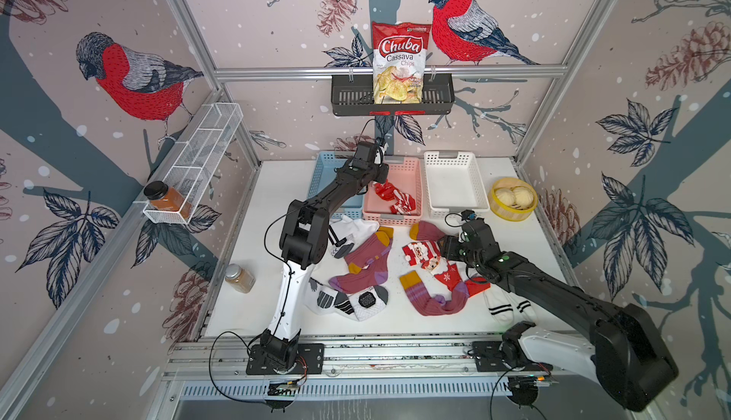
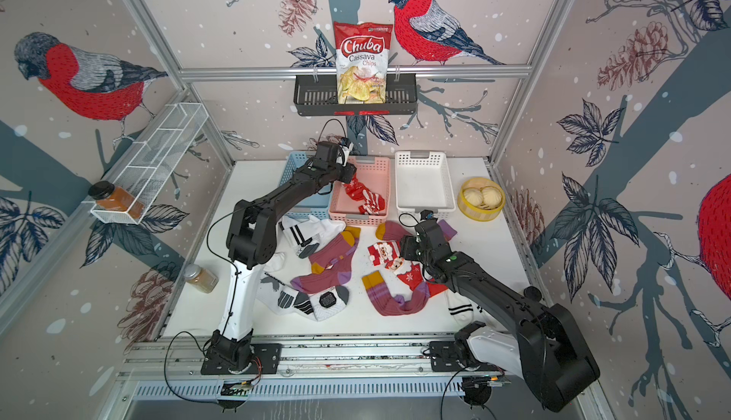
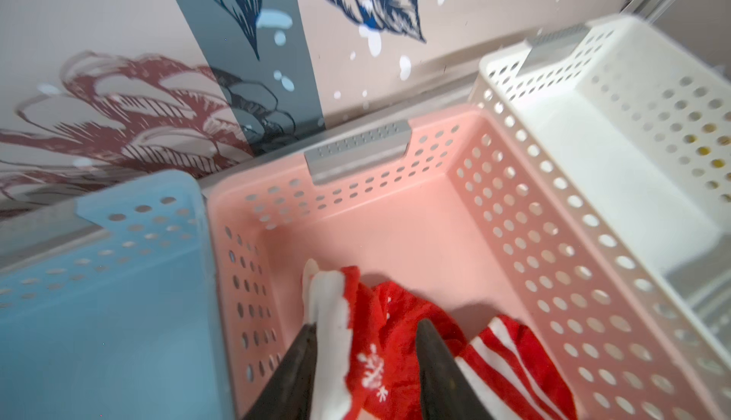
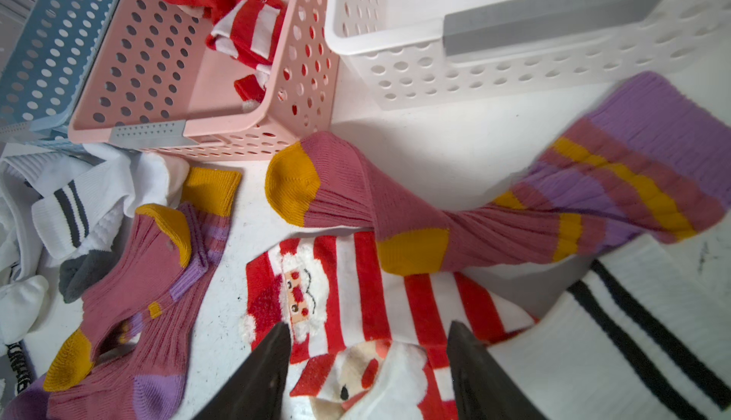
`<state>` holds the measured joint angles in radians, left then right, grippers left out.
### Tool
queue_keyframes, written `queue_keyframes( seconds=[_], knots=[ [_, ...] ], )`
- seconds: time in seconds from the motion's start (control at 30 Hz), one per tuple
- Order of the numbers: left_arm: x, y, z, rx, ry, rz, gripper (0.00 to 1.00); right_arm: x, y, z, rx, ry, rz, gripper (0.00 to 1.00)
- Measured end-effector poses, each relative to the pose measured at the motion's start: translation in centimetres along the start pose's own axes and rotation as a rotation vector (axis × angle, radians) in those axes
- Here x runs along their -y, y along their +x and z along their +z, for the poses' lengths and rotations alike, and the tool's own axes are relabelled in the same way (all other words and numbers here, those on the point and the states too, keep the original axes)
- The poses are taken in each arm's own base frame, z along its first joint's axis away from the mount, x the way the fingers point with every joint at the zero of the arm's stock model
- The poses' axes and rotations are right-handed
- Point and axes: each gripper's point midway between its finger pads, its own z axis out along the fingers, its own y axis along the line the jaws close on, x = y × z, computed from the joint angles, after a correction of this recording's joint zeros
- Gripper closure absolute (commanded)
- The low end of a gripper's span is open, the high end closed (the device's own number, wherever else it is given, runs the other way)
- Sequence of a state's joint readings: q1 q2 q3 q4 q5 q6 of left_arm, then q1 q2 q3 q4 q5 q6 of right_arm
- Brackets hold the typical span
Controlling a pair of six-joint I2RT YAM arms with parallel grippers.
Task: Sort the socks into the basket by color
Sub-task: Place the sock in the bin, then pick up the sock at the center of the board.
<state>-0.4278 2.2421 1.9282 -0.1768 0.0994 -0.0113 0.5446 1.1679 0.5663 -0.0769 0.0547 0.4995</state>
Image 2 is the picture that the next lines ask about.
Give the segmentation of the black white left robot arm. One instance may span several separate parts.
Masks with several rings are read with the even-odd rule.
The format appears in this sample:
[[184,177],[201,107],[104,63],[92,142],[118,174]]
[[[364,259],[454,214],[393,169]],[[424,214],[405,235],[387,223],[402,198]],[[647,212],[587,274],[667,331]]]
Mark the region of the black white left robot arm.
[[353,143],[321,141],[313,157],[289,181],[253,201],[240,200],[230,213],[226,238],[230,284],[224,314],[212,333],[207,362],[233,374],[245,372],[253,359],[251,314],[264,265],[277,249],[277,224],[304,199],[335,182],[350,183],[357,168],[348,162]]

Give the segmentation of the red santa pattern sock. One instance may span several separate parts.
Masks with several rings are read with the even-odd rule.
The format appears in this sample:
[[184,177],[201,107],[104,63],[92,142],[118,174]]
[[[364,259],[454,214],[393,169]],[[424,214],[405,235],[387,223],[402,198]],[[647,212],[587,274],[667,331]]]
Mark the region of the red santa pattern sock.
[[427,281],[422,273],[422,264],[403,258],[400,246],[395,241],[377,242],[369,246],[367,251],[369,260],[375,268],[389,271],[407,285],[411,292],[419,286],[426,286],[428,296],[433,297],[447,290],[445,285]]

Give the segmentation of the red white striped sock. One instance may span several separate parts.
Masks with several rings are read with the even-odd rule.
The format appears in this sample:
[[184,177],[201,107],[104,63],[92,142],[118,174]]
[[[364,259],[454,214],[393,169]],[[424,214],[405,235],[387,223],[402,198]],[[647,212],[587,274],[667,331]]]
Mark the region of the red white striped sock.
[[359,206],[359,212],[367,216],[380,216],[386,210],[386,201],[382,195],[373,193],[371,190],[363,190],[363,202]]

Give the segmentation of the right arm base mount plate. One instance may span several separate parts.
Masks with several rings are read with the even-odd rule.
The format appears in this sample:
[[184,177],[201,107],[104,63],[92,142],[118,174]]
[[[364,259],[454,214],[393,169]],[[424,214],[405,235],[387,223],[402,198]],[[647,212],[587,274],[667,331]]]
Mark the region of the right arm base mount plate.
[[428,359],[432,372],[457,372],[467,370],[468,372],[498,372],[504,375],[504,370],[490,363],[472,362],[469,363],[465,356],[462,356],[454,341],[430,341],[422,356]]

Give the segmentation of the red snowflake sock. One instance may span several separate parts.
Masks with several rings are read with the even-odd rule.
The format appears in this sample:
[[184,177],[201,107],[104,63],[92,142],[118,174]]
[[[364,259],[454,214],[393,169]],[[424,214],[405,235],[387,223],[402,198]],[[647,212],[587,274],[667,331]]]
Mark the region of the red snowflake sock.
[[352,178],[350,183],[344,185],[346,195],[355,202],[370,201],[371,191],[356,176]]

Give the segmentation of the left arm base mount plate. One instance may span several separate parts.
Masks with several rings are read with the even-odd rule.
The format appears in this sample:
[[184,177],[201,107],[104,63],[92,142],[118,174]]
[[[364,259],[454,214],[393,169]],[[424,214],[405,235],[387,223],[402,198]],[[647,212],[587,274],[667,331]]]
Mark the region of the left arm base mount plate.
[[282,349],[281,344],[238,344],[224,340],[207,349],[200,372],[203,375],[276,374]]

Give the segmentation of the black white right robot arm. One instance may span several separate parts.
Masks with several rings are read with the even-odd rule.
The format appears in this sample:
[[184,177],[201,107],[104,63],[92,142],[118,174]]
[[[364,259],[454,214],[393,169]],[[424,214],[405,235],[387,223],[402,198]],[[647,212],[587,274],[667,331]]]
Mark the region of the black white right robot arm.
[[471,256],[455,251],[434,218],[401,239],[402,256],[422,264],[428,277],[474,302],[505,334],[472,324],[455,335],[468,368],[488,363],[519,375],[541,405],[559,412],[601,376],[574,316],[537,296],[525,296],[487,273]]

